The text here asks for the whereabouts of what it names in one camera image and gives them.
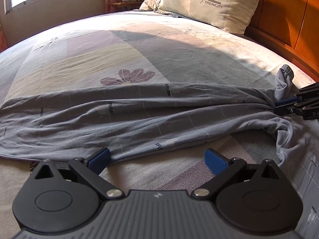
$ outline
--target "bed sheet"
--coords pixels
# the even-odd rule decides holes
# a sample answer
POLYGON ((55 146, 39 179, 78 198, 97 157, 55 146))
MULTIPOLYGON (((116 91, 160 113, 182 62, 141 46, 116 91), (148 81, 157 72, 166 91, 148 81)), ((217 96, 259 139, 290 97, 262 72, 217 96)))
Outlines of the bed sheet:
MULTIPOLYGON (((314 82, 290 62, 250 40, 197 21, 153 12, 123 12, 65 24, 6 50, 0 62, 0 104, 19 96, 131 83, 271 88, 284 64, 293 69, 297 88, 314 82)), ((50 106, 39 114, 49 111, 50 106)), ((0 135, 5 132, 0 124, 0 135)), ((248 163, 264 158, 279 163, 274 138, 262 130, 248 130, 196 147, 113 164, 101 176, 125 191, 191 191, 213 176, 203 161, 209 147, 248 163)), ((18 231, 17 225, 12 226, 16 224, 12 200, 35 165, 0 159, 4 238, 18 231)))

